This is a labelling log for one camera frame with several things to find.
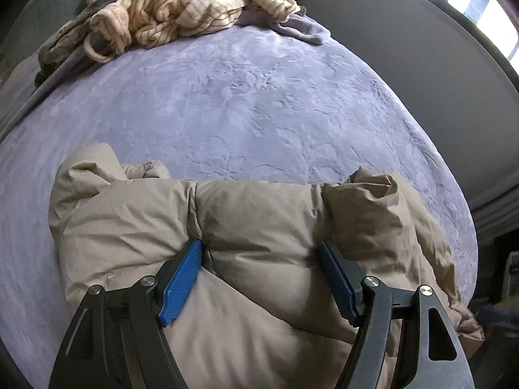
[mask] wall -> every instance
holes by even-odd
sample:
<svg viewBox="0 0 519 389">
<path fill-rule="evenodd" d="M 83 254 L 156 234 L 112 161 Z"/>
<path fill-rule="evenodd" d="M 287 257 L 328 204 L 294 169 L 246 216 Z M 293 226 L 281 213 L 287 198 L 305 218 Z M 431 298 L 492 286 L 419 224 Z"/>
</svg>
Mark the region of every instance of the wall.
<svg viewBox="0 0 519 389">
<path fill-rule="evenodd" d="M 519 94 L 487 51 L 427 0 L 297 0 L 366 61 L 430 136 L 469 205 L 519 171 Z"/>
</svg>

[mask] blue gripper pad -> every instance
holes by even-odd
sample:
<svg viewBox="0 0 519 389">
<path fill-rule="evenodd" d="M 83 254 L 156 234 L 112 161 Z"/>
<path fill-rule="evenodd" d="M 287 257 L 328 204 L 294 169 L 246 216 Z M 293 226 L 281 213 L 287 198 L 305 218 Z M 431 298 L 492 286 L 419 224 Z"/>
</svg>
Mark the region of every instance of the blue gripper pad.
<svg viewBox="0 0 519 389">
<path fill-rule="evenodd" d="M 339 313 L 349 321 L 351 326 L 358 327 L 360 316 L 355 306 L 355 293 L 337 259 L 325 242 L 320 242 L 317 246 L 317 259 Z"/>
<path fill-rule="evenodd" d="M 194 240 L 164 291 L 163 307 L 159 314 L 163 326 L 168 326 L 180 316 L 201 266 L 202 241 Z"/>
</svg>

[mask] beige puffer jacket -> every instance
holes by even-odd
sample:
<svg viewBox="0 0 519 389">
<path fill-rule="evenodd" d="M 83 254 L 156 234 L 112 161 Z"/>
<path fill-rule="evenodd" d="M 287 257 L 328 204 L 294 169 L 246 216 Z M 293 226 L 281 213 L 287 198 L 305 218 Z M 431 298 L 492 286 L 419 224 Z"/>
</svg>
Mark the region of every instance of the beige puffer jacket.
<svg viewBox="0 0 519 389">
<path fill-rule="evenodd" d="M 131 286 L 204 243 L 204 267 L 179 319 L 165 329 L 190 389 L 331 389 L 355 330 L 341 318 L 315 247 L 332 238 L 386 285 L 433 287 L 471 355 L 483 334 L 460 301 L 451 250 L 419 194 L 393 172 L 365 169 L 346 183 L 298 185 L 170 179 L 160 162 L 120 165 L 96 144 L 59 168 L 49 225 L 66 299 Z M 379 387 L 399 343 L 394 321 Z"/>
</svg>

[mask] metal screw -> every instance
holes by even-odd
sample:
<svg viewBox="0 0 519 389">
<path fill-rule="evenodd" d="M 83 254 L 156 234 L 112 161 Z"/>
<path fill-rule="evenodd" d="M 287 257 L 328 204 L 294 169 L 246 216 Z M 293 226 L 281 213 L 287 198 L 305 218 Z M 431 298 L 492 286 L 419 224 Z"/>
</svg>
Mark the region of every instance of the metal screw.
<svg viewBox="0 0 519 389">
<path fill-rule="evenodd" d="M 366 277 L 364 278 L 364 282 L 368 287 L 378 287 L 380 285 L 380 281 L 375 277 Z"/>
<path fill-rule="evenodd" d="M 421 292 L 423 295 L 429 297 L 429 296 L 432 295 L 433 290 L 432 290 L 432 288 L 431 288 L 429 285 L 422 285 L 422 286 L 420 287 L 420 292 Z"/>
<path fill-rule="evenodd" d="M 155 277 L 148 275 L 147 277 L 141 278 L 141 285 L 143 287 L 151 287 L 155 283 Z"/>
<path fill-rule="evenodd" d="M 88 293 L 91 296 L 95 296 L 101 292 L 101 286 L 100 285 L 92 285 L 90 288 L 88 288 Z"/>
</svg>

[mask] bed sheet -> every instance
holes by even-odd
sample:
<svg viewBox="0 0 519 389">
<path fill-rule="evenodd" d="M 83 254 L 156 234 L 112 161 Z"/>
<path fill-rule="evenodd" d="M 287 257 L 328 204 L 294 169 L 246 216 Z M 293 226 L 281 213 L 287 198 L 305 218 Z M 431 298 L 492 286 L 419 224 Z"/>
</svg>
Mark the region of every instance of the bed sheet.
<svg viewBox="0 0 519 389">
<path fill-rule="evenodd" d="M 72 312 L 47 224 L 59 164 L 93 141 L 173 178 L 338 182 L 400 171 L 445 229 L 465 302 L 476 234 L 461 190 L 390 88 L 334 40 L 238 27 L 135 49 L 61 84 L 0 144 L 0 336 L 45 388 Z"/>
</svg>

